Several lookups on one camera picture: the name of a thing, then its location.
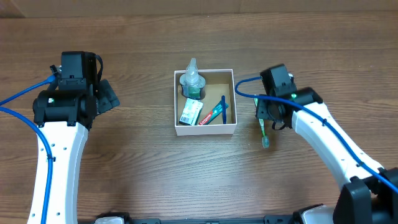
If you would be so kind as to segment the green white toothbrush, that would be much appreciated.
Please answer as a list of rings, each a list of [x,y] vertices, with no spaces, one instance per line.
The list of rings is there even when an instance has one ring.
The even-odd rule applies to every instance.
[[[269,147],[269,138],[265,132],[264,120],[258,119],[258,121],[259,121],[259,124],[261,127],[261,133],[262,133],[262,146],[263,146],[263,148],[267,149]]]

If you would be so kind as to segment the blue disposable razor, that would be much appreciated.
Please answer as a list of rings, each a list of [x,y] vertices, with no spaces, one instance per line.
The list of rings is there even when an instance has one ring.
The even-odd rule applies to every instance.
[[[221,96],[221,109],[222,109],[222,119],[223,119],[223,124],[226,124],[227,122],[227,117],[226,117],[226,101],[225,101],[225,96]]]

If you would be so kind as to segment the green Colgate toothpaste tube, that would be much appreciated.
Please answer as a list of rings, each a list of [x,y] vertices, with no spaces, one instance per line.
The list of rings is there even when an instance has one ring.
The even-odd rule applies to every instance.
[[[220,102],[198,123],[199,126],[210,124],[215,118],[222,115],[221,100]]]

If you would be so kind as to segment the white soap bar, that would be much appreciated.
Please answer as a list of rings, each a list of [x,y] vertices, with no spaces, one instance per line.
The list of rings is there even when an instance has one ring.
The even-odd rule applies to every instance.
[[[203,103],[201,101],[187,98],[178,122],[182,125],[187,126],[196,125],[202,109]]]

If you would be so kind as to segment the clear pump bottle blue liquid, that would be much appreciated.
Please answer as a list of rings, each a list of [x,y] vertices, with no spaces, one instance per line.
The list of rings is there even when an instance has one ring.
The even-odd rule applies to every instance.
[[[196,58],[191,58],[185,73],[180,77],[182,95],[193,100],[202,100],[205,97],[206,80],[198,72]]]

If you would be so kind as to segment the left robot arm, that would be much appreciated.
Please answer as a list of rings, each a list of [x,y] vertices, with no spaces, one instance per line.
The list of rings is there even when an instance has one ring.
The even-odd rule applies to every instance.
[[[92,52],[63,52],[55,82],[34,100],[38,161],[29,223],[77,223],[80,163],[94,119],[120,102]]]

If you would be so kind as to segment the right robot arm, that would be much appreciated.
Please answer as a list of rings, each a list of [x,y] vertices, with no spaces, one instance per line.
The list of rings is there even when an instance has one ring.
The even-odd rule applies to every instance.
[[[304,138],[329,168],[340,196],[334,207],[294,212],[293,223],[397,224],[397,169],[385,169],[342,130],[312,88],[298,89],[285,65],[260,73],[265,94],[257,118],[282,123]]]

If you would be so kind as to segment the open cardboard box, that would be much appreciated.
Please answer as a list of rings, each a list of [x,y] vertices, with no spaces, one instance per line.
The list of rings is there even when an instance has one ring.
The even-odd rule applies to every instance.
[[[234,76],[232,69],[199,70],[198,73],[204,77],[205,97],[202,99],[203,108],[198,121],[206,118],[207,114],[221,101],[224,96],[228,108],[226,109],[226,123],[222,115],[218,115],[209,124],[200,126],[186,126],[179,123],[184,109],[186,98],[182,95],[180,77],[184,70],[174,71],[174,126],[178,136],[210,135],[210,134],[233,134],[238,120],[236,112],[236,97],[234,92]]]

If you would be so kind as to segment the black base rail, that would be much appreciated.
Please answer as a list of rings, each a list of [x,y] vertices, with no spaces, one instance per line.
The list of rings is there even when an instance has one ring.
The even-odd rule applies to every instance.
[[[136,219],[126,212],[108,212],[98,215],[94,224],[303,224],[297,215],[265,215],[260,218],[210,218],[161,220],[159,218]]]

